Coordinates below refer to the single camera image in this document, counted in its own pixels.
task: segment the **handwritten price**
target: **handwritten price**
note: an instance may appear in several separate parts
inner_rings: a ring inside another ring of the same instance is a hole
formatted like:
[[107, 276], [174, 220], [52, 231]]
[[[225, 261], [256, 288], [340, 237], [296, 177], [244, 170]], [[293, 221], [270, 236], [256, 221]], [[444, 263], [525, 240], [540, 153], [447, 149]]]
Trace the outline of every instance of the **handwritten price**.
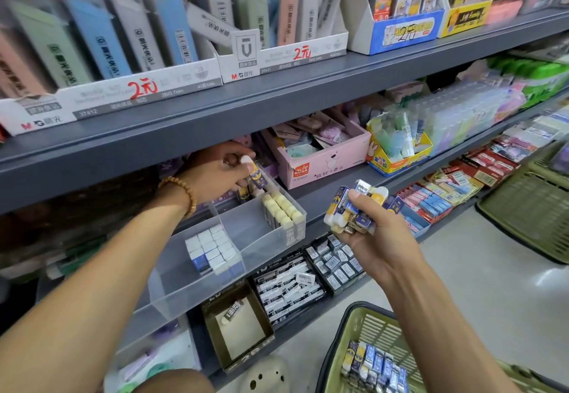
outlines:
[[140, 78], [140, 81], [142, 81], [142, 84], [138, 84], [136, 81], [131, 81], [127, 84], [129, 87], [134, 86], [137, 90], [136, 93], [130, 97], [132, 100], [139, 96], [144, 96], [145, 94], [158, 93], [158, 86], [154, 81], [149, 78]]
[[312, 55], [312, 51], [310, 50], [309, 45], [303, 45], [302, 50], [300, 48], [295, 48], [294, 51], [296, 55], [294, 56], [293, 60], [299, 60], [301, 58], [310, 58]]

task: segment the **pink display box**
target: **pink display box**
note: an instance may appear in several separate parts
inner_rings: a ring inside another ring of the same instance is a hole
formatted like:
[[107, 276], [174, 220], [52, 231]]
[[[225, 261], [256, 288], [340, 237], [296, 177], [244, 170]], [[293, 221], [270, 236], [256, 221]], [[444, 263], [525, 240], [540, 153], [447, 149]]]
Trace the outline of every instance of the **pink display box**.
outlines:
[[494, 0], [484, 24], [493, 24], [511, 20], [522, 8], [523, 0]]
[[343, 124], [346, 132], [353, 138], [304, 158], [293, 159], [268, 130], [260, 132], [279, 164], [279, 177], [287, 189], [302, 186], [365, 162], [370, 132], [348, 120], [338, 110], [328, 109], [325, 112]]

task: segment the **floor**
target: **floor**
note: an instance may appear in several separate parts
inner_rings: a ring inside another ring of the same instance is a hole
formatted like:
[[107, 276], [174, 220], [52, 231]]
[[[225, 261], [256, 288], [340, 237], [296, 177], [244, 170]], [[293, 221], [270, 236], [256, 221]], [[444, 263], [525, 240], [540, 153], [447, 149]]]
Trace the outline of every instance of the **floor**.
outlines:
[[[428, 262], [494, 356], [569, 386], [569, 266], [510, 239], [474, 208], [422, 243]], [[389, 308], [368, 282], [275, 353], [290, 366], [294, 392], [314, 392], [345, 308], [365, 300]], [[237, 393], [240, 378], [220, 390]]]

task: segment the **green plastic basket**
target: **green plastic basket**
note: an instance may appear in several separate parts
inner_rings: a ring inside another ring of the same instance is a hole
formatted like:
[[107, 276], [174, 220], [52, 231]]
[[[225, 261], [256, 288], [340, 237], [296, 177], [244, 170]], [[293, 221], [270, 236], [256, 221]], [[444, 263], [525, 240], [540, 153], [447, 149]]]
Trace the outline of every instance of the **green plastic basket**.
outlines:
[[476, 208], [516, 240], [569, 264], [569, 178], [548, 167], [561, 145], [539, 152]]
[[[371, 303], [359, 301], [352, 303], [344, 313], [336, 338], [324, 358], [318, 377], [317, 393], [364, 393], [366, 391], [352, 387], [346, 378], [340, 375], [342, 362], [350, 341], [371, 343], [392, 354], [396, 363], [407, 369], [409, 391], [413, 393], [427, 392], [415, 359], [409, 351], [393, 312]], [[498, 363], [516, 383], [521, 392], [569, 393], [569, 389], [564, 385], [537, 375], [528, 369], [506, 365], [502, 362]]]

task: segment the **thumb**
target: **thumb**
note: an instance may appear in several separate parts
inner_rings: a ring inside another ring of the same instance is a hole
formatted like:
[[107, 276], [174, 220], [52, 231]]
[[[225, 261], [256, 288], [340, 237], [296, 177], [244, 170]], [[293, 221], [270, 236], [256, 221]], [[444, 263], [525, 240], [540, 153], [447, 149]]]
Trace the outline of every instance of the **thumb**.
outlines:
[[252, 163], [240, 163], [239, 165], [229, 169], [227, 172], [231, 174], [231, 182], [235, 183], [238, 180], [244, 179], [249, 176], [253, 171]]
[[370, 196], [364, 195], [354, 189], [350, 189], [348, 192], [348, 198], [354, 206], [364, 213], [367, 213], [377, 226], [385, 224], [391, 218], [391, 214]]

